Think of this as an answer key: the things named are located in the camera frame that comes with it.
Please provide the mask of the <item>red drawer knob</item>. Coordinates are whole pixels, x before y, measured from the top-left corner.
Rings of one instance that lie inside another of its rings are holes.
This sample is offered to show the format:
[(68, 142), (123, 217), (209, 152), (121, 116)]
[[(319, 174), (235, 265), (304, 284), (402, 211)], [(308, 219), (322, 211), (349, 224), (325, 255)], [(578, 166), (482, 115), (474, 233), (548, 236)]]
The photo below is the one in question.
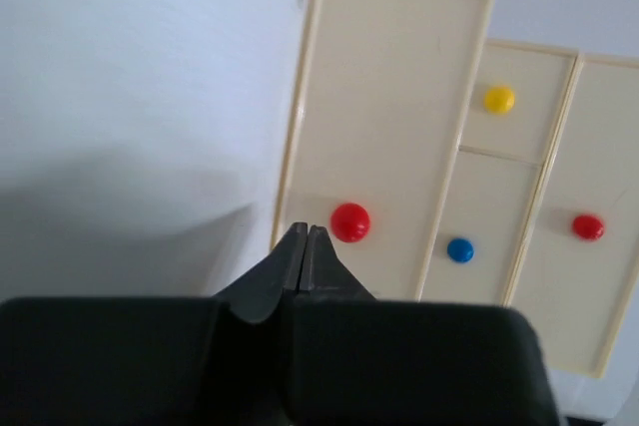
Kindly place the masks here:
[(370, 230), (367, 210), (359, 204), (344, 203), (335, 208), (329, 219), (330, 230), (342, 242), (358, 242)]
[(577, 215), (571, 225), (572, 232), (584, 241), (596, 241), (605, 233), (605, 222), (597, 215)]

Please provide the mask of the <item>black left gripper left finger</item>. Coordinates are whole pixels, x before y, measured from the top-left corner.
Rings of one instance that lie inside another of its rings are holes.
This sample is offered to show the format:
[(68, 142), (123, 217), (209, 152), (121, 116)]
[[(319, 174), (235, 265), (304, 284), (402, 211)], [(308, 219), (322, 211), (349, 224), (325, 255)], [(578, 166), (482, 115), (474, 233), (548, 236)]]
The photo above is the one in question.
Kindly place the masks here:
[(1, 307), (5, 425), (285, 425), (282, 307), (307, 227), (213, 296), (32, 297)]

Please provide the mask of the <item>beige small yellow-knob drawer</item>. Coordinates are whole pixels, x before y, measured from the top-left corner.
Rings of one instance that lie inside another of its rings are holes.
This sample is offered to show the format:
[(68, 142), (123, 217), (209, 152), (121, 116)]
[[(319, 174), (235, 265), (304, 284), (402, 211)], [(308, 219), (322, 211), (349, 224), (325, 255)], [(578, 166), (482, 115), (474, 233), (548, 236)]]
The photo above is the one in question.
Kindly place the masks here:
[[(572, 49), (486, 41), (461, 146), (474, 152), (541, 163), (576, 60), (577, 52)], [(484, 109), (484, 95), (493, 86), (506, 86), (515, 93), (515, 105), (506, 115), (493, 115)]]

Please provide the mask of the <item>beige blue-knob drawer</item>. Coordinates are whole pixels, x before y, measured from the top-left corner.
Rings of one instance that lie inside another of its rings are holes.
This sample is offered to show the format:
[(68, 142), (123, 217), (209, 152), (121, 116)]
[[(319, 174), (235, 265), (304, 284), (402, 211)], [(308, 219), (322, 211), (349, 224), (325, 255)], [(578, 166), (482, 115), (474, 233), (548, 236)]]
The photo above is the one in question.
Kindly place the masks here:
[[(427, 268), (425, 301), (499, 304), (538, 180), (531, 164), (487, 155), (457, 155)], [(468, 263), (446, 253), (455, 237), (468, 238), (475, 254)]]

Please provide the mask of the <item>yellow drawer knob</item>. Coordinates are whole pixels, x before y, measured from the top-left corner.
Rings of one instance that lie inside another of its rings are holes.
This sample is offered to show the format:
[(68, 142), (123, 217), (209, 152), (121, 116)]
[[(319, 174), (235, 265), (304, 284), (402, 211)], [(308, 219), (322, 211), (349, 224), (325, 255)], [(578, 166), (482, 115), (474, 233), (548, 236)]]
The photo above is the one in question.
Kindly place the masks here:
[(515, 93), (506, 86), (493, 86), (487, 89), (484, 99), (484, 109), (493, 115), (506, 115), (515, 105)]

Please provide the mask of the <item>beige bottom drawer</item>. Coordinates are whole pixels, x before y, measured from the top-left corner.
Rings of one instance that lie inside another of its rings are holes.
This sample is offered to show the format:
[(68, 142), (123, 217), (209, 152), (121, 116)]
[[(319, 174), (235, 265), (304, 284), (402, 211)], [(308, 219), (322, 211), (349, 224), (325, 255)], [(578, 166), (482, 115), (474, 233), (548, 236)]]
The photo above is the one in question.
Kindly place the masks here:
[(272, 237), (370, 222), (338, 258), (373, 294), (416, 299), (494, 0), (310, 0)]

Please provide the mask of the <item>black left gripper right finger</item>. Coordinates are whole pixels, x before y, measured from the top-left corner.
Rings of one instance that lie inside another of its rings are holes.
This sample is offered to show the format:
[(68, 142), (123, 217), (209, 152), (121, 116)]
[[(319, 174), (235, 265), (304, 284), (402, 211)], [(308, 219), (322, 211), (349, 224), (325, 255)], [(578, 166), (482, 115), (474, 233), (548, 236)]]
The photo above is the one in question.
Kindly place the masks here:
[(498, 306), (382, 301), (307, 235), (291, 305), (296, 425), (559, 425), (535, 331)]

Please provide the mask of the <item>blue drawer knob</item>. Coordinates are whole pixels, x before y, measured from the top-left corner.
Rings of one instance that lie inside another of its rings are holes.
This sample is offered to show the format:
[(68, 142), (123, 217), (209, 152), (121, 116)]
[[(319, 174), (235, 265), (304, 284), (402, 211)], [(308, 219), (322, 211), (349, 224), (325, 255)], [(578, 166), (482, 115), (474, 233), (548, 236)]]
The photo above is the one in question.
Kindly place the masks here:
[(446, 253), (453, 262), (468, 263), (473, 260), (475, 249), (468, 238), (455, 237), (448, 242)]

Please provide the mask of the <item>beige top drawer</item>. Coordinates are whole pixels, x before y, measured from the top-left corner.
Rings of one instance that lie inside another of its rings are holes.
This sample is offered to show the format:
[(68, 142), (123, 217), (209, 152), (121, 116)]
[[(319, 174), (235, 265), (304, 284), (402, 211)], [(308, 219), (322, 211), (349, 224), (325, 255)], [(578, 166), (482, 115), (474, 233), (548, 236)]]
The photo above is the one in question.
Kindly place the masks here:
[(511, 304), (546, 362), (607, 367), (638, 278), (638, 62), (578, 61)]

